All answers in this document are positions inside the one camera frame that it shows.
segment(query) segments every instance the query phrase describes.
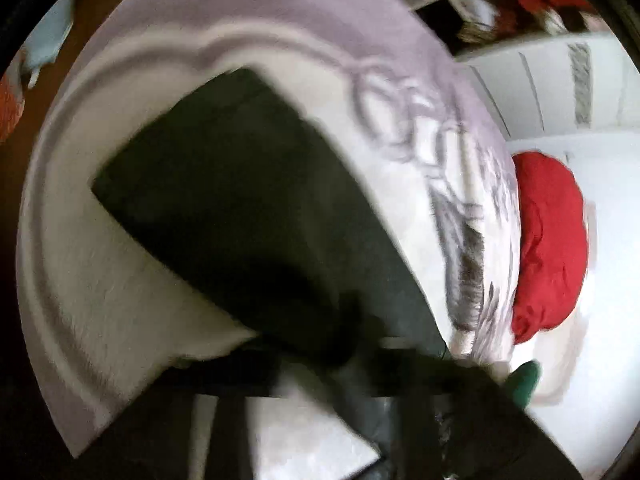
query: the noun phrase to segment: red cloth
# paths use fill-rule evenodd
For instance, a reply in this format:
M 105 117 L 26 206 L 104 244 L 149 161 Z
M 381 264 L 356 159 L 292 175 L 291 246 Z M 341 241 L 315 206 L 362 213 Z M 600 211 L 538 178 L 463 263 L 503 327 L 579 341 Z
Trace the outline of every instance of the red cloth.
M 571 171 L 540 152 L 513 157 L 520 194 L 520 275 L 511 328 L 523 343 L 571 314 L 587 270 L 584 201 Z

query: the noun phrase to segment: wooden floor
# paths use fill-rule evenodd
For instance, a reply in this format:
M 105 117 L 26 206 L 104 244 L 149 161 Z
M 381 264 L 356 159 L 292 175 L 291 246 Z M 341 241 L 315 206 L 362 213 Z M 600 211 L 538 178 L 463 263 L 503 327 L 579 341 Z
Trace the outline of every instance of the wooden floor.
M 86 42 L 121 1 L 76 0 L 74 24 L 58 59 L 26 91 L 20 122 L 0 145 L 0 478 L 62 478 L 71 460 L 40 397 L 22 339 L 15 291 L 18 212 L 31 149 L 49 105 Z

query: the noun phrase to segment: green object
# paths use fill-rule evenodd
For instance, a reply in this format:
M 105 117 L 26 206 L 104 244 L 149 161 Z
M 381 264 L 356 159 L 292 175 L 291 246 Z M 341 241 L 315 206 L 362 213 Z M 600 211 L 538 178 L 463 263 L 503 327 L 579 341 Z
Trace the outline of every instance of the green object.
M 507 396 L 521 409 L 527 407 L 540 380 L 540 363 L 528 361 L 516 368 L 502 385 Z

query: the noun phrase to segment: white panel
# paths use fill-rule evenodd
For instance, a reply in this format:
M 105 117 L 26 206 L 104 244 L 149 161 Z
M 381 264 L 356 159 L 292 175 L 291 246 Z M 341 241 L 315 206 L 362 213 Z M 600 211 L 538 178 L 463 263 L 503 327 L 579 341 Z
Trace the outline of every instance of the white panel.
M 612 34 L 589 38 L 586 43 L 591 49 L 591 127 L 598 129 L 617 126 L 626 53 Z
M 545 135 L 575 131 L 574 77 L 566 43 L 535 43 L 521 49 L 538 96 Z
M 476 72 L 474 72 L 470 66 L 465 66 L 465 65 L 462 65 L 462 72 L 469 79 L 469 82 L 471 83 L 471 86 L 476 91 L 476 94 L 478 94 L 478 97 L 484 103 L 484 106 L 486 106 L 486 109 L 489 112 L 489 115 L 491 115 L 491 118 L 494 120 L 494 123 L 498 126 L 498 128 L 500 128 L 500 132 L 504 137 L 504 139 L 511 140 L 511 136 L 507 131 L 507 128 L 504 124 L 504 121 L 502 120 L 502 117 L 500 116 L 500 112 L 495 107 L 495 104 L 492 101 L 491 96 L 487 93 L 486 88 L 480 82 L 480 80 L 478 79 L 478 76 L 476 76 Z
M 629 56 L 623 56 L 625 89 L 620 108 L 620 126 L 640 126 L 640 73 Z
M 467 64 L 475 67 L 494 98 L 512 139 L 544 135 L 538 104 L 520 53 L 496 52 Z

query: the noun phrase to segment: white headboard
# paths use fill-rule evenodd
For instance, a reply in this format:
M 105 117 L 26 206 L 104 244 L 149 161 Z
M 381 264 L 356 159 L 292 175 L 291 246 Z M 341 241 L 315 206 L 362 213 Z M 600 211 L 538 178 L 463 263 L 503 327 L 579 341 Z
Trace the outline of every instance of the white headboard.
M 640 126 L 640 74 L 613 34 L 509 41 L 458 60 L 507 140 Z

